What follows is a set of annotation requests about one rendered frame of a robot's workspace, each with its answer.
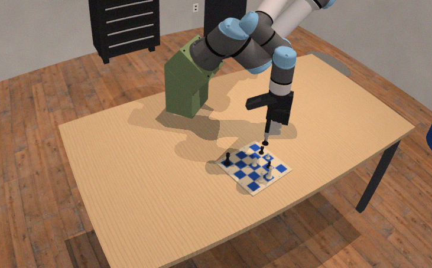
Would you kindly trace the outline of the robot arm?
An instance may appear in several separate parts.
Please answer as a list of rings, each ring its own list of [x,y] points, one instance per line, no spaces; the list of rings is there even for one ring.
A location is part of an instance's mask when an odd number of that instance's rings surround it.
[[[190,55],[207,71],[215,70],[227,54],[251,74],[262,73],[272,64],[269,90],[285,96],[291,91],[297,62],[297,53],[286,38],[314,10],[327,9],[335,1],[295,0],[280,14],[288,0],[263,0],[255,12],[249,11],[241,20],[227,18],[194,41]],[[273,103],[276,99],[265,93],[248,98],[245,107],[252,110]]]

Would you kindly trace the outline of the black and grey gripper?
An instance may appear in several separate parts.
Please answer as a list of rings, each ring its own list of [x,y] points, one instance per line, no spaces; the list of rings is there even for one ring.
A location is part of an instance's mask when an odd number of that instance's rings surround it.
[[[267,122],[264,133],[265,141],[268,140],[269,135],[280,135],[281,131],[279,129],[282,128],[282,125],[288,126],[294,92],[290,91],[290,93],[285,96],[279,96],[269,90],[269,95],[275,98],[277,103],[267,105]]]

